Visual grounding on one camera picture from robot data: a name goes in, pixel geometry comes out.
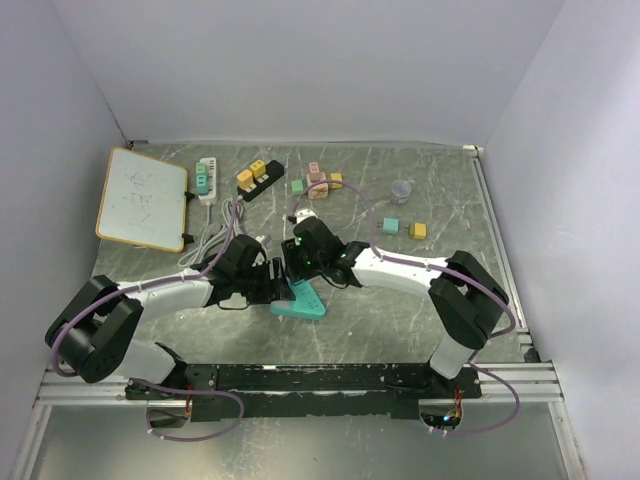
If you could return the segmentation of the teal triangular socket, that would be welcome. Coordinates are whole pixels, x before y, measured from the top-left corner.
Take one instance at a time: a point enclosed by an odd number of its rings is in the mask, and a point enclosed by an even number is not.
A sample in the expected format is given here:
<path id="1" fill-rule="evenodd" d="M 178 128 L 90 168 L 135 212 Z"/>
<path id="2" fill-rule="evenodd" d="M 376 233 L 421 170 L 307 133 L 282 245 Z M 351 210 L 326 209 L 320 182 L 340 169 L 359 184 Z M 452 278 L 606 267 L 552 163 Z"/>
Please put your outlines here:
<path id="1" fill-rule="evenodd" d="M 321 320 L 325 317 L 326 307 L 308 281 L 302 280 L 297 283 L 290 281 L 289 287 L 295 298 L 271 303 L 272 314 L 307 320 Z"/>

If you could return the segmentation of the pink cube socket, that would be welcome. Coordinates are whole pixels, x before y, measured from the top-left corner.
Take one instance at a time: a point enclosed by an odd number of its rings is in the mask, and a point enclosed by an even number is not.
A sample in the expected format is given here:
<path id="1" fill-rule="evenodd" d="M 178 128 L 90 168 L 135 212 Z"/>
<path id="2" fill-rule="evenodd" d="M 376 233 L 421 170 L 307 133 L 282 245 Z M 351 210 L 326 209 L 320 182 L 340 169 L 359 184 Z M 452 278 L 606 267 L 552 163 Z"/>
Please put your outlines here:
<path id="1" fill-rule="evenodd" d="M 307 185 L 309 186 L 309 191 L 307 192 L 307 196 L 310 200 L 318 200 L 327 198 L 329 195 L 329 186 L 326 183 L 319 184 L 315 186 L 315 183 L 318 183 L 321 180 L 326 179 L 325 172 L 319 173 L 308 173 L 306 175 Z"/>

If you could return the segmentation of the yellow plug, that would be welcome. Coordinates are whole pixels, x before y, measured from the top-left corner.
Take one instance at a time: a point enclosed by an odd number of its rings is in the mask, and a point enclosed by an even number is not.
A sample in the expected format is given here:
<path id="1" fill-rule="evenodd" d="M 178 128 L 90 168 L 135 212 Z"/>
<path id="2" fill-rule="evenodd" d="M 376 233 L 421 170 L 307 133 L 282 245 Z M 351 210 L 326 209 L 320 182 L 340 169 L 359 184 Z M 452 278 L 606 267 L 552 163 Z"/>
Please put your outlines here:
<path id="1" fill-rule="evenodd" d="M 328 184 L 330 190 L 340 189 L 343 187 L 343 177 L 341 173 L 331 172 L 329 174 L 330 182 Z"/>
<path id="2" fill-rule="evenodd" d="M 255 187 L 253 173 L 249 169 L 241 171 L 237 177 L 237 186 L 244 191 L 250 191 Z"/>
<path id="3" fill-rule="evenodd" d="M 266 174 L 266 164 L 263 160 L 258 159 L 250 165 L 249 170 L 255 179 L 262 178 Z"/>
<path id="4" fill-rule="evenodd" d="M 425 240 L 428 235 L 428 227 L 425 223 L 413 222 L 410 223 L 405 231 L 409 238 L 414 240 Z"/>

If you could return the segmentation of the pink plug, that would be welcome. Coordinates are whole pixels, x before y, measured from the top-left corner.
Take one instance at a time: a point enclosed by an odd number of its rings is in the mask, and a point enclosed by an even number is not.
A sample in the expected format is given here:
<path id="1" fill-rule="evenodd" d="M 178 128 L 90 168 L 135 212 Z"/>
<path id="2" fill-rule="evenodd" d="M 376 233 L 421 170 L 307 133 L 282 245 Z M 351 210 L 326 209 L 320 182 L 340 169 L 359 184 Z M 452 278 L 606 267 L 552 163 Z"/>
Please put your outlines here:
<path id="1" fill-rule="evenodd" d="M 309 163 L 308 180 L 310 183 L 316 183 L 323 179 L 323 173 L 320 171 L 319 164 L 317 162 Z"/>

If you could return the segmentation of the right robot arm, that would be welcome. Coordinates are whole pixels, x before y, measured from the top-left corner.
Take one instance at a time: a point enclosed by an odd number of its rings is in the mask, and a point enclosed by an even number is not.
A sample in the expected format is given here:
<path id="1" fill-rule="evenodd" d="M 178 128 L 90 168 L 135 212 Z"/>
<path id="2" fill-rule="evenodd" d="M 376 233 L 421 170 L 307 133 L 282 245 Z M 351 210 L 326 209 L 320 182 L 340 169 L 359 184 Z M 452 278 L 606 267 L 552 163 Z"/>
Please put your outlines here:
<path id="1" fill-rule="evenodd" d="M 382 250 L 373 242 L 342 242 L 316 217 L 298 222 L 281 243 L 291 281 L 323 277 L 338 287 L 378 287 L 427 297 L 445 334 L 424 374 L 426 390 L 443 398 L 459 373 L 487 342 L 515 328 L 501 286 L 476 258 L 458 250 L 448 258 L 421 258 Z"/>

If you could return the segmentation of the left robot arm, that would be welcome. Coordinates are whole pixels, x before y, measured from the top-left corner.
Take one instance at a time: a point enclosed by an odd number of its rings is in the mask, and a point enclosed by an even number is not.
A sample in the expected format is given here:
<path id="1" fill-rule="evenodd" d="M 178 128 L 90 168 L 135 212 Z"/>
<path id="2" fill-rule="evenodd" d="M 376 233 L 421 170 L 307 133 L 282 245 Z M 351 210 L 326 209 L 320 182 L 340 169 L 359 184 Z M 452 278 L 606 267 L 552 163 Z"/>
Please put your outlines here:
<path id="1" fill-rule="evenodd" d="M 45 334 L 54 361 L 64 361 L 71 375 L 87 383 L 119 374 L 149 381 L 162 398 L 181 395 L 187 385 L 185 361 L 162 343 L 135 340 L 142 321 L 187 309 L 239 310 L 294 297 L 281 259 L 267 259 L 257 240 L 241 234 L 224 247 L 165 277 L 116 283 L 98 275 L 88 280 Z"/>

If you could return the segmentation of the teal plug on white strip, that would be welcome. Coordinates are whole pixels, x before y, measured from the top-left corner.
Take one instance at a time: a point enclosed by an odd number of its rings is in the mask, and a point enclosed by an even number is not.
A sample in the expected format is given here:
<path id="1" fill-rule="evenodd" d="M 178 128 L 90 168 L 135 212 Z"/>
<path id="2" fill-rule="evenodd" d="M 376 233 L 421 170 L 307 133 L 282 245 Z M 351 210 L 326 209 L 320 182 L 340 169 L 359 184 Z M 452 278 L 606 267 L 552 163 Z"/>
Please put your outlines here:
<path id="1" fill-rule="evenodd" d="M 209 193 L 209 178 L 207 174 L 196 175 L 196 188 L 201 196 L 206 196 Z"/>

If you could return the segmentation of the black power strip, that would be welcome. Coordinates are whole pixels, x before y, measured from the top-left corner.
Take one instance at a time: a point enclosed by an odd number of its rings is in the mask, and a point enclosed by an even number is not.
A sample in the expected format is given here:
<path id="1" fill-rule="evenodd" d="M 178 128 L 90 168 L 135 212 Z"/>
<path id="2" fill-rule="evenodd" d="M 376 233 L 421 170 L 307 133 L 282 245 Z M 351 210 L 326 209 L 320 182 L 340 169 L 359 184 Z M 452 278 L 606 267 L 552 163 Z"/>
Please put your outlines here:
<path id="1" fill-rule="evenodd" d="M 262 178 L 259 178 L 259 179 L 254 178 L 255 187 L 252 190 L 244 191 L 239 189 L 238 186 L 236 186 L 238 200 L 242 200 L 244 202 L 253 201 L 261 193 L 263 193 L 270 186 L 272 186 L 277 180 L 279 180 L 284 176 L 286 168 L 279 161 L 271 160 L 269 162 L 265 162 L 265 164 L 266 164 L 266 174 Z"/>

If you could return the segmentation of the white power strip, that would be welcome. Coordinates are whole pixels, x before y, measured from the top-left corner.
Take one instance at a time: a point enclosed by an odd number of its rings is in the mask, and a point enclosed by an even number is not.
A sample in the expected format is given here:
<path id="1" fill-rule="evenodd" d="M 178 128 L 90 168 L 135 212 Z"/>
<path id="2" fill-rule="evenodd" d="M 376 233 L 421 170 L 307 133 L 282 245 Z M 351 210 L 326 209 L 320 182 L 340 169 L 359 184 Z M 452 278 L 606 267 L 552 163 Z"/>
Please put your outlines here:
<path id="1" fill-rule="evenodd" d="M 217 201 L 217 159 L 215 157 L 201 158 L 198 162 L 206 162 L 208 165 L 209 193 L 201 196 L 197 192 L 200 203 L 204 206 L 214 205 Z"/>

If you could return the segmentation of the clear plastic cup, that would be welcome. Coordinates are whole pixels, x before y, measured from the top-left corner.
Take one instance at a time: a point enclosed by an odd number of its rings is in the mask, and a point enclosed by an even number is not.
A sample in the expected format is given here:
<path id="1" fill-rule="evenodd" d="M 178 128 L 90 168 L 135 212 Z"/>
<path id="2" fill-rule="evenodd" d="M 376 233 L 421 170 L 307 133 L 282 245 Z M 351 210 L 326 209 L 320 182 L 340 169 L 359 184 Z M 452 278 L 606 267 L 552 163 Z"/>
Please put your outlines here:
<path id="1" fill-rule="evenodd" d="M 393 205 L 404 205 L 411 196 L 412 185 L 408 181 L 396 180 L 391 184 L 390 192 Z"/>

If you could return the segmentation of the black base bar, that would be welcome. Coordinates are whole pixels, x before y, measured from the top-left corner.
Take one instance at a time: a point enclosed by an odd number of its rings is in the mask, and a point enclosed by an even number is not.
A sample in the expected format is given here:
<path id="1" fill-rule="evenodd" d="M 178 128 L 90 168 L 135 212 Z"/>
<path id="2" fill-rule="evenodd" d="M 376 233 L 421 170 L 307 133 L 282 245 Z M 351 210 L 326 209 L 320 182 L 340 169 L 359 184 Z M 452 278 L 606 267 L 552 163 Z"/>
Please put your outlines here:
<path id="1" fill-rule="evenodd" d="M 190 408 L 195 422 L 232 419 L 240 398 L 246 418 L 387 415 L 414 419 L 422 401 L 452 405 L 456 398 L 481 397 L 478 374 L 464 367 L 452 380 L 427 363 L 356 363 L 316 365 L 189 364 L 165 393 L 132 381 L 130 401 L 176 401 Z"/>

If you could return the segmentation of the small whiteboard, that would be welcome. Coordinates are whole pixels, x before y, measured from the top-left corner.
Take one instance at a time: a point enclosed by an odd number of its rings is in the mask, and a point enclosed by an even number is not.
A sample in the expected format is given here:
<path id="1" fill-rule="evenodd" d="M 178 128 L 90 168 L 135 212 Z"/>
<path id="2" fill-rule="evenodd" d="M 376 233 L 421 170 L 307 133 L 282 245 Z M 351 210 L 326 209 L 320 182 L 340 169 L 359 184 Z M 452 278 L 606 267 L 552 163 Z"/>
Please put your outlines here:
<path id="1" fill-rule="evenodd" d="M 177 253 L 184 249 L 188 170 L 131 150 L 111 150 L 96 235 Z"/>

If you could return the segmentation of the aluminium rail frame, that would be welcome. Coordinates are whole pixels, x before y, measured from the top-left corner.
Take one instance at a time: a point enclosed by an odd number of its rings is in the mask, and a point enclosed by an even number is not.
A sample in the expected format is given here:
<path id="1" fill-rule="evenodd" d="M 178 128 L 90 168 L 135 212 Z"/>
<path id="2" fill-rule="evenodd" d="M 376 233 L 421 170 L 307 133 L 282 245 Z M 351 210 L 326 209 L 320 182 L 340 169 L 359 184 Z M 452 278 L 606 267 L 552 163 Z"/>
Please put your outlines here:
<path id="1" fill-rule="evenodd" d="M 151 144 L 134 151 L 192 168 L 218 161 L 218 194 L 255 160 L 285 175 L 249 203 L 253 234 L 279 243 L 294 181 L 310 163 L 346 186 L 311 207 L 344 241 L 425 257 L 472 253 L 511 299 L 517 292 L 474 147 Z M 187 310 L 142 322 L 191 366 L 198 389 L 231 398 L 145 391 L 125 396 L 111 377 L 88 385 L 44 375 L 20 479 L 581 479 L 563 393 L 525 323 L 491 340 L 463 395 L 460 426 L 429 422 L 452 398 L 425 395 L 423 366 L 444 330 L 426 294 L 340 289 L 316 279 L 319 321 L 242 311 Z"/>

